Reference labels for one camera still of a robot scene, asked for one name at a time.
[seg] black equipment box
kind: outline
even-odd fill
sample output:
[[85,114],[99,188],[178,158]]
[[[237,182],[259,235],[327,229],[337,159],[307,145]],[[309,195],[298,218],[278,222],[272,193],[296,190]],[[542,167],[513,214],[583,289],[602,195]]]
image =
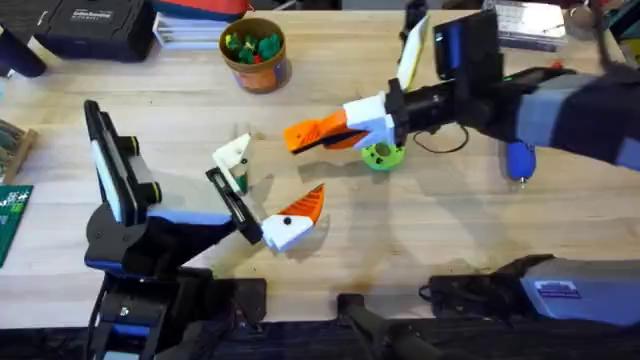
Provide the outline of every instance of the black equipment box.
[[57,0],[35,38],[61,58],[138,62],[151,48],[154,20],[145,0]]

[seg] paper stack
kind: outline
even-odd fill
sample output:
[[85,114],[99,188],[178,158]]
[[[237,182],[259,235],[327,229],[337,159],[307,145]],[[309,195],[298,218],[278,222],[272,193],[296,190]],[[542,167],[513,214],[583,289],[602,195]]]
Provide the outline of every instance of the paper stack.
[[562,9],[558,5],[485,0],[484,9],[496,9],[500,45],[556,51],[567,43]]
[[161,12],[156,15],[153,33],[165,49],[217,49],[226,21],[185,19]]

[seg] wooden tabletop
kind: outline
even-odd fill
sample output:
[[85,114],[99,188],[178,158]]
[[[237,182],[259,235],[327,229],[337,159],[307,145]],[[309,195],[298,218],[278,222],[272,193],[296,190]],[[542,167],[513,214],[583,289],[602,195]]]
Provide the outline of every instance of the wooden tabletop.
[[[431,24],[466,12],[434,11]],[[640,259],[640,175],[568,153],[538,149],[524,189],[503,176],[503,147],[472,132],[450,155],[408,145],[391,173],[369,170],[355,150],[291,156],[281,131],[344,102],[386,90],[399,55],[401,12],[269,12],[287,36],[293,76],[251,95],[216,51],[154,51],[142,64],[60,61],[46,76],[14,77],[0,118],[40,137],[18,180],[35,184],[0,269],[0,328],[84,326],[102,274],[83,263],[85,225],[100,203],[82,104],[97,100],[120,134],[137,135],[154,170],[206,181],[211,153],[250,127],[266,135],[251,167],[256,199],[276,211],[319,183],[326,199],[317,229],[289,254],[233,235],[190,264],[220,277],[264,277],[268,320],[329,319],[336,294],[369,294],[385,316],[428,315],[416,293],[434,274],[490,271],[527,254]],[[431,34],[414,85],[436,82]],[[613,57],[621,59],[612,46]],[[507,72],[549,65],[599,72],[591,42],[558,54],[505,49]],[[456,145],[447,126],[423,141]]]

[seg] green gear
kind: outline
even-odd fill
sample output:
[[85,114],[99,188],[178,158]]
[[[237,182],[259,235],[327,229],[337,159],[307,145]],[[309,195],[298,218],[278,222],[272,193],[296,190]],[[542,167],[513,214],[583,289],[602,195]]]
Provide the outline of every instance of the green gear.
[[262,61],[267,61],[278,55],[280,52],[280,37],[278,34],[271,34],[268,38],[260,40],[258,45],[258,54]]
[[361,150],[362,160],[376,171],[389,171],[404,160],[406,149],[379,143]]

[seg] blue handle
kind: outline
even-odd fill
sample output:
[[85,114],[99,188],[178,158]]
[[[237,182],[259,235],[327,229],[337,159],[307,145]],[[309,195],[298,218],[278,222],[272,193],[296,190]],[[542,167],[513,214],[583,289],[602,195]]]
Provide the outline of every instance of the blue handle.
[[514,181],[527,180],[536,171],[536,150],[532,145],[515,142],[507,145],[507,173]]

